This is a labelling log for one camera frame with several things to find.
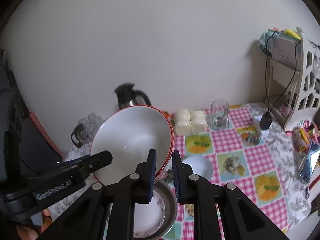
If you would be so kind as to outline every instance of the power adapter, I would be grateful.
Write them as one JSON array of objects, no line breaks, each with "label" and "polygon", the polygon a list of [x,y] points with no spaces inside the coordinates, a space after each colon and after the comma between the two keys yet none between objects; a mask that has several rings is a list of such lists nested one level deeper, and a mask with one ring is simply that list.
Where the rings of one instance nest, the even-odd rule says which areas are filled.
[{"label": "power adapter", "polygon": [[263,114],[259,123],[261,130],[268,130],[271,123],[272,117],[270,116],[270,114],[268,112]]}]

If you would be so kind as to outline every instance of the metal screw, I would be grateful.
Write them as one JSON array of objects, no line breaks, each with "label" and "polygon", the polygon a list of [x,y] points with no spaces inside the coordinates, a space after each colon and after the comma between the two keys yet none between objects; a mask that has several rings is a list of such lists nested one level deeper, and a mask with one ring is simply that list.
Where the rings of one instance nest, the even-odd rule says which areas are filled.
[{"label": "metal screw", "polygon": [[189,176],[189,179],[191,179],[191,180],[198,180],[198,179],[199,179],[199,176],[196,175],[196,174],[191,174],[191,175]]},{"label": "metal screw", "polygon": [[232,182],[229,182],[229,183],[227,183],[227,188],[230,190],[234,190],[234,189],[236,189],[236,185],[233,184]]},{"label": "metal screw", "polygon": [[140,175],[138,173],[132,173],[130,179],[139,179]]},{"label": "metal screw", "polygon": [[95,183],[95,184],[92,185],[92,189],[94,189],[94,190],[99,190],[101,188],[102,188],[101,183]]}]

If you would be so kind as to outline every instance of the metal pan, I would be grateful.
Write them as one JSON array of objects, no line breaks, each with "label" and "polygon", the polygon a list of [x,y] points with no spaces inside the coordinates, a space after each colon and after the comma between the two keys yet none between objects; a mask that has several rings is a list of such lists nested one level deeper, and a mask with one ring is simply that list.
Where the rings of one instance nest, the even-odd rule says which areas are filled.
[{"label": "metal pan", "polygon": [[[165,215],[164,215],[164,221],[161,225],[161,227],[151,236],[145,237],[145,238],[134,238],[137,240],[158,240],[162,236],[164,236],[166,233],[170,231],[172,228],[174,221],[177,217],[177,200],[173,192],[169,189],[169,187],[162,181],[158,181],[155,184],[154,190],[158,192],[163,201],[165,206]],[[107,222],[109,222],[110,218],[110,210],[111,205],[108,206],[108,215],[107,215]]]}]

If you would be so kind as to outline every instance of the phone screen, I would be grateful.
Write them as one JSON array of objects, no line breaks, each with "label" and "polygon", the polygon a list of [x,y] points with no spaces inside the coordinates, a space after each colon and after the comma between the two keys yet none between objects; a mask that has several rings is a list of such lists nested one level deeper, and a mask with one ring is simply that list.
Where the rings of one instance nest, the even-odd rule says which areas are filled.
[{"label": "phone screen", "polygon": [[300,178],[302,178],[306,182],[309,182],[309,180],[311,178],[311,174],[312,174],[314,168],[316,167],[316,163],[319,158],[319,153],[320,153],[319,145],[312,142],[306,163],[304,164],[304,166],[300,172]]}]

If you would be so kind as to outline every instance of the glass mug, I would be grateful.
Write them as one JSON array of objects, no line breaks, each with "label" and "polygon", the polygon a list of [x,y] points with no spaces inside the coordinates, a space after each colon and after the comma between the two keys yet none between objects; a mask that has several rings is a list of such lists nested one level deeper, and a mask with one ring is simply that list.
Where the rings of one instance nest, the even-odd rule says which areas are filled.
[{"label": "glass mug", "polygon": [[211,104],[210,127],[212,130],[222,130],[228,126],[229,104],[226,100],[214,100]]}]

